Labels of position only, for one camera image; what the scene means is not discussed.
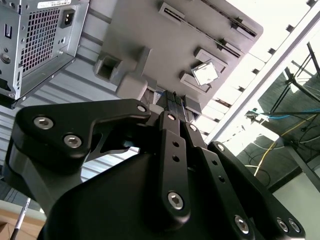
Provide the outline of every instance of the metal slatted ceiling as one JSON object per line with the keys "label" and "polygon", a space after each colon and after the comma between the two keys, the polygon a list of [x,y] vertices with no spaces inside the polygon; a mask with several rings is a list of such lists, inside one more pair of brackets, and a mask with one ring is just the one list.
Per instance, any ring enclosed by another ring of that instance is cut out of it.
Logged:
{"label": "metal slatted ceiling", "polygon": [[286,30],[286,27],[288,25],[296,27],[310,10],[305,0],[227,1],[262,25],[264,29],[261,38],[252,47],[249,54],[243,58],[223,86],[217,91],[212,101],[206,106],[201,119],[194,123],[197,127],[201,125],[201,130],[206,133],[202,135],[206,142],[212,140],[207,135],[213,131],[229,110],[228,107],[218,102],[213,102],[222,100],[231,106],[236,103],[242,94],[239,89],[246,89],[272,57],[269,50],[274,49],[276,51],[289,36],[290,33]]}
{"label": "metal slatted ceiling", "polygon": [[[111,21],[116,0],[93,0],[87,17],[77,61],[48,84],[27,98],[14,110],[0,106],[0,164],[4,164],[16,113],[23,107],[49,104],[80,103],[119,99],[116,86],[105,82],[93,73],[93,64],[101,51],[101,45]],[[137,148],[123,154],[106,155],[83,165],[81,177],[86,181],[97,174],[136,155]]]}

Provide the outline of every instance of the yellow cable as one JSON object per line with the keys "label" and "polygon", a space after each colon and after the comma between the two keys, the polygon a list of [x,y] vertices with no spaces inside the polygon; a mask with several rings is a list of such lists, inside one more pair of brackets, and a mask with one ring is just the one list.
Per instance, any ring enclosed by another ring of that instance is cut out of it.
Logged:
{"label": "yellow cable", "polygon": [[[284,135],[286,135],[287,133],[290,133],[292,130],[296,129],[297,127],[299,127],[301,124],[304,124],[306,121],[314,118],[315,116],[317,115],[312,115],[311,117],[307,118],[306,120],[303,120],[302,122],[298,123],[297,125],[295,125],[294,127],[290,128],[288,131],[284,132],[281,134],[281,137],[283,137]],[[270,152],[270,150],[276,145],[276,142],[274,141],[271,146],[268,148],[268,150],[264,153],[264,155],[262,156],[261,158],[261,161],[259,162],[259,165],[257,166],[256,170],[255,170],[255,173],[254,173],[254,176],[257,175],[262,163],[264,162],[265,160],[265,157],[267,156],[267,154]]]}

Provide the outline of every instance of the black cable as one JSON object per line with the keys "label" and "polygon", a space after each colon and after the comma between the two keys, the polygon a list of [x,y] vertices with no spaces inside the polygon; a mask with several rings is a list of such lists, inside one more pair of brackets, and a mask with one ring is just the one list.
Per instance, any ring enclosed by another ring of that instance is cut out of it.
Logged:
{"label": "black cable", "polygon": [[305,132],[304,132],[303,135],[300,137],[298,143],[302,142],[302,139],[304,138],[304,136],[305,136],[311,129],[319,126],[319,125],[315,125],[315,126],[310,127],[310,125],[314,122],[314,120],[315,120],[317,117],[318,117],[318,115],[315,116],[315,117],[311,120],[311,122],[308,124],[308,126],[305,127]]}
{"label": "black cable", "polygon": [[269,178],[268,183],[267,183],[266,185],[264,185],[264,186],[267,188],[267,187],[269,186],[269,184],[271,183],[271,176],[270,176],[270,174],[269,174],[266,170],[264,170],[264,169],[261,169],[261,168],[260,168],[259,171],[265,173],[265,174],[268,176],[268,178]]}

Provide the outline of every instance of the label sticker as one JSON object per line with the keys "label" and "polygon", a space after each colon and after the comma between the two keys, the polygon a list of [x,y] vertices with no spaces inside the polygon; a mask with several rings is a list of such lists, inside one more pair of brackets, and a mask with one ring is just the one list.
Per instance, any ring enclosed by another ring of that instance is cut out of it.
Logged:
{"label": "label sticker", "polygon": [[71,4],[71,0],[42,1],[38,3],[38,9],[60,7],[69,4]]}

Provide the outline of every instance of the white wall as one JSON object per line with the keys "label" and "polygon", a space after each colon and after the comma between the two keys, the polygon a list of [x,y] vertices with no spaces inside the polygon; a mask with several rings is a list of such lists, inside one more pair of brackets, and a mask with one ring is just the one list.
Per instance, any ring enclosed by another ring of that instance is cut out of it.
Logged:
{"label": "white wall", "polygon": [[[315,171],[320,175],[320,168]],[[302,173],[273,194],[302,224],[306,240],[320,239],[320,192]]]}

